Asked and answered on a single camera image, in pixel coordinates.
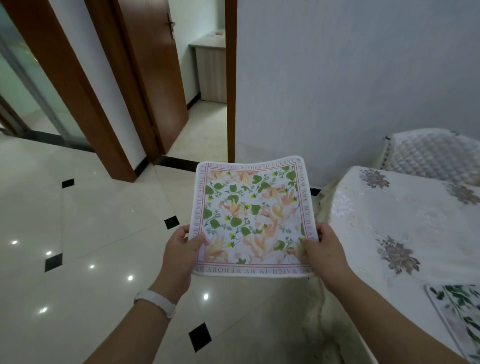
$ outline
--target white tablecloth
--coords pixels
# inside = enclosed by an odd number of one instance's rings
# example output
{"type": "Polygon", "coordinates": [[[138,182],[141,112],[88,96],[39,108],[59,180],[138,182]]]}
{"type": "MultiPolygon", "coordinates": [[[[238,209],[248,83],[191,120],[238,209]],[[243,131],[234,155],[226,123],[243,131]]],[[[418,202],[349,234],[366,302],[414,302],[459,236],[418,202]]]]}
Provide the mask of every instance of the white tablecloth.
{"type": "Polygon", "coordinates": [[[480,281],[479,196],[478,187],[353,167],[330,209],[355,273],[458,353],[424,284],[480,281]]]}

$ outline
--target chair backrest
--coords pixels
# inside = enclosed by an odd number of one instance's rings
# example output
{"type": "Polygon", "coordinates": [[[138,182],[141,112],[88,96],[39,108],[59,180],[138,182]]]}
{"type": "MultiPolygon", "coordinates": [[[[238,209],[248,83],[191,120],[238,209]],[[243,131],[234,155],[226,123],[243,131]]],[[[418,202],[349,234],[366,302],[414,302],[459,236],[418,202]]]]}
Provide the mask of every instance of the chair backrest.
{"type": "Polygon", "coordinates": [[[445,129],[387,136],[382,169],[453,183],[480,183],[480,142],[445,129]]]}

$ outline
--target white wristband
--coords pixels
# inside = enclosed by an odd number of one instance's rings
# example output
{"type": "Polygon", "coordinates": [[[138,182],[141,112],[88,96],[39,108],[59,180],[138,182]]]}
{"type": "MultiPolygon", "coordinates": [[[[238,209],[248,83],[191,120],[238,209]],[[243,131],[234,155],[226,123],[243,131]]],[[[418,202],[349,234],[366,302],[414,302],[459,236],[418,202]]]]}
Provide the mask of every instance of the white wristband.
{"type": "Polygon", "coordinates": [[[135,304],[138,300],[147,300],[153,304],[156,304],[160,307],[163,312],[167,315],[167,318],[172,318],[175,315],[175,308],[176,306],[167,300],[165,297],[159,295],[153,291],[141,291],[135,296],[133,300],[133,304],[135,304]]]}

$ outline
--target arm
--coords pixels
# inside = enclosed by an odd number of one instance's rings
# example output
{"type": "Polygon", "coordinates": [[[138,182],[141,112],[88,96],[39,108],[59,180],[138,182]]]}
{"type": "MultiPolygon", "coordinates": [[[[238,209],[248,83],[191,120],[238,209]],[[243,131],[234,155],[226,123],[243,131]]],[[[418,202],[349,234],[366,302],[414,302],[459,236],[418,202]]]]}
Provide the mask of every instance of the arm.
{"type": "MultiPolygon", "coordinates": [[[[197,251],[204,242],[203,234],[187,241],[188,229],[188,225],[181,226],[168,240],[162,268],[149,288],[173,304],[190,287],[197,251]]],[[[85,364],[152,363],[169,322],[159,307],[139,300],[85,364]]]]}
{"type": "Polygon", "coordinates": [[[304,242],[313,271],[340,301],[378,363],[468,363],[358,278],[328,224],[317,224],[317,230],[320,242],[304,242]]]}

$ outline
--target hand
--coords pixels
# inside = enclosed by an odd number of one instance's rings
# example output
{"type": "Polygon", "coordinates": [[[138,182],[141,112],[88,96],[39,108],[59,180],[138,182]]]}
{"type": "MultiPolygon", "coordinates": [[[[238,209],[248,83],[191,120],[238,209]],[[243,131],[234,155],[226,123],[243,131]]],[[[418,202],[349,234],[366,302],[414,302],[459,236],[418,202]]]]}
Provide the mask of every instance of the hand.
{"type": "Polygon", "coordinates": [[[322,279],[328,290],[333,292],[348,284],[355,273],[348,266],[342,244],[330,225],[317,222],[316,227],[320,242],[304,240],[303,247],[314,273],[322,279]]]}
{"type": "Polygon", "coordinates": [[[163,253],[163,264],[151,291],[161,294],[173,304],[177,304],[180,297],[190,287],[192,271],[197,261],[197,252],[205,242],[205,235],[200,233],[188,240],[185,235],[189,226],[180,226],[172,234],[163,253]]]}

